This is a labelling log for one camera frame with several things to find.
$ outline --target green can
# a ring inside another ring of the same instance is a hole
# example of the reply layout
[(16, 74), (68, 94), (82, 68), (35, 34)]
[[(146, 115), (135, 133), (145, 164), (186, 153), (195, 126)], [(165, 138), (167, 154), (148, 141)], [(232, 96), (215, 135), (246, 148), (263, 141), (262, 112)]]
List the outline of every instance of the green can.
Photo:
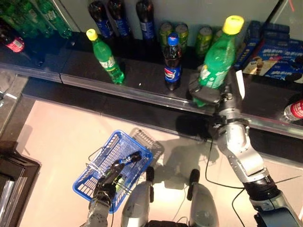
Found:
[(216, 34), (214, 35), (214, 38), (213, 38), (213, 42), (212, 42), (212, 45), (218, 41), (218, 39), (222, 36), (222, 29), (220, 29), (219, 31), (216, 32)]
[(179, 43), (182, 48), (182, 53), (185, 53), (188, 40), (188, 26), (184, 23), (180, 23), (176, 26), (175, 32), (179, 36)]
[(173, 31), (174, 30), (170, 22), (165, 22), (160, 26), (160, 44), (162, 50), (164, 50), (164, 47), (167, 45), (167, 38), (169, 34)]
[(198, 58), (206, 55), (213, 37), (213, 31), (210, 26), (203, 26), (198, 33), (195, 52)]

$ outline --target blue bottle cap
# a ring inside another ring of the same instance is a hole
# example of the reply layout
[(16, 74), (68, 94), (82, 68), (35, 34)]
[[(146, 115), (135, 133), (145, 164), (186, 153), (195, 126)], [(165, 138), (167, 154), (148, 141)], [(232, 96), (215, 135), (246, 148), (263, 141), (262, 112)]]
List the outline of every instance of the blue bottle cap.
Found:
[(167, 43), (168, 45), (170, 46), (175, 46), (179, 43), (179, 37), (178, 37), (178, 34), (173, 32), (173, 33), (170, 33), (168, 38), (167, 38)]

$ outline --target white floor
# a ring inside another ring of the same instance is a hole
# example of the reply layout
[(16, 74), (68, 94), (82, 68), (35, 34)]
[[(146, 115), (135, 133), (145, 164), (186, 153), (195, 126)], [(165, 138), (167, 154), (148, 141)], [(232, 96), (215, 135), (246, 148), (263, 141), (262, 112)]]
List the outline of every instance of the white floor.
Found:
[[(20, 226), (79, 227), (82, 225), (86, 221), (89, 202), (72, 190), (72, 184), (85, 169), (88, 156), (101, 147), (113, 131), (120, 129), (129, 134), (136, 127), (139, 126), (96, 113), (36, 101), (18, 139), (18, 151), (24, 156), (39, 161), (42, 167)], [(209, 152), (209, 143), (139, 128), (164, 146), (164, 155), (158, 163), (168, 169), (175, 168), (175, 176), (154, 185), (155, 201), (151, 204), (150, 220), (174, 218), (187, 193), (187, 190), (182, 189), (185, 186), (184, 179), (189, 177), (191, 169), (200, 168), (200, 183), (212, 192), (220, 227), (241, 226), (231, 207), (231, 202), (239, 190), (216, 186), (208, 183), (204, 178), (205, 156)], [(209, 179), (222, 184), (242, 186), (226, 157), (213, 149), (211, 158), (216, 160), (210, 163)], [(265, 160), (265, 163), (275, 181), (303, 173), (302, 168), (270, 160)], [(161, 177), (163, 178), (162, 175), (156, 175), (159, 182)], [(303, 204), (302, 178), (280, 183), (278, 187), (284, 192), (295, 212), (299, 214)], [(123, 205), (114, 215), (114, 227), (120, 227), (122, 207)], [(256, 226), (253, 218), (256, 212), (246, 192), (238, 197), (235, 208), (246, 227)], [(189, 210), (190, 202), (185, 199), (175, 221), (182, 216), (189, 217)], [(108, 216), (108, 221), (111, 223), (111, 215)]]

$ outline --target green soda bottle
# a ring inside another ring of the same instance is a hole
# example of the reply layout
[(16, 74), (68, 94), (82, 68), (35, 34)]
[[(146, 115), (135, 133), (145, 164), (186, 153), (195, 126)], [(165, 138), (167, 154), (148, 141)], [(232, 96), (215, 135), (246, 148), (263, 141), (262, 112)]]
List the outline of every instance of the green soda bottle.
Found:
[(94, 29), (87, 30), (86, 35), (93, 43), (94, 54), (97, 60), (108, 72), (112, 81), (115, 84), (122, 83), (124, 80), (124, 74), (120, 70), (118, 64), (115, 62), (109, 46), (98, 38), (98, 35)]
[[(223, 34), (209, 49), (200, 72), (199, 84), (219, 88), (235, 59), (235, 37), (241, 31), (244, 19), (240, 16), (229, 16), (223, 26)], [(194, 98), (198, 107), (205, 105)]]
[(53, 34), (53, 29), (44, 21), (39, 11), (29, 0), (21, 0), (20, 10), (25, 17), (30, 20), (35, 27), (46, 37)]
[(71, 37), (71, 29), (60, 17), (54, 5), (48, 0), (36, 0), (38, 8), (44, 14), (46, 19), (57, 29), (63, 38)]
[(20, 33), (23, 38), (35, 38), (39, 34), (30, 21), (26, 20), (22, 14), (12, 4), (3, 4), (3, 11), (1, 17), (16, 31)]

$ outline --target plastic shopping basket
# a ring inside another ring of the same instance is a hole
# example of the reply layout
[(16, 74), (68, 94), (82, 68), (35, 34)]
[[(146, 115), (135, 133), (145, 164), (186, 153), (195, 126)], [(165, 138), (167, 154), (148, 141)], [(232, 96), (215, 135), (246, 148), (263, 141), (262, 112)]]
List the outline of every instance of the plastic shopping basket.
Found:
[(142, 159), (124, 167), (122, 182), (116, 186), (116, 194), (112, 200), (110, 213), (118, 210), (123, 199), (139, 176), (152, 161), (152, 153), (123, 131), (114, 131), (95, 158), (87, 166), (81, 176), (73, 184), (73, 190), (87, 200), (91, 200), (98, 179), (117, 159), (140, 151)]

